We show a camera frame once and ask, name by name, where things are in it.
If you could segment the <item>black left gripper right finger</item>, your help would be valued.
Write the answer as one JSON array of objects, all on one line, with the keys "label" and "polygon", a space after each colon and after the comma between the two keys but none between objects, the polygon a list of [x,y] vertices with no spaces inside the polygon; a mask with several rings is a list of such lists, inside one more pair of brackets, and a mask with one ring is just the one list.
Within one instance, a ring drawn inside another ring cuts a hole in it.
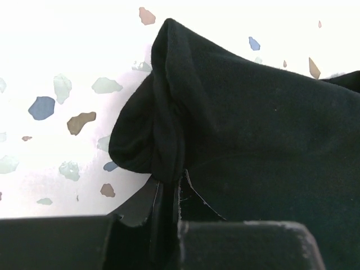
[{"label": "black left gripper right finger", "polygon": [[194,190],[188,172],[174,198],[178,269],[324,269],[317,243],[296,222],[229,222]]}]

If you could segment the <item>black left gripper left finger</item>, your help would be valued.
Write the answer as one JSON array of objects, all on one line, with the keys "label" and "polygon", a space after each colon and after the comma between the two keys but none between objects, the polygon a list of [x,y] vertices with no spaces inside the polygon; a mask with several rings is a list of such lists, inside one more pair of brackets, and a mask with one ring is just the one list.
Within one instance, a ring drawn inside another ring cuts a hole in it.
[{"label": "black left gripper left finger", "polygon": [[107,215],[1,220],[1,269],[154,269],[163,185]]}]

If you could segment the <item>black t shirt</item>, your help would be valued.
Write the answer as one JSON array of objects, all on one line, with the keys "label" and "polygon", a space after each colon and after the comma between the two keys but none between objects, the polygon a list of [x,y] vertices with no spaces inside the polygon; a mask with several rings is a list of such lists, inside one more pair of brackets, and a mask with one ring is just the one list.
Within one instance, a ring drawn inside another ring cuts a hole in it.
[{"label": "black t shirt", "polygon": [[327,269],[359,268],[359,72],[315,80],[225,50],[173,19],[114,125],[119,167],[177,181],[228,221],[296,221]]}]

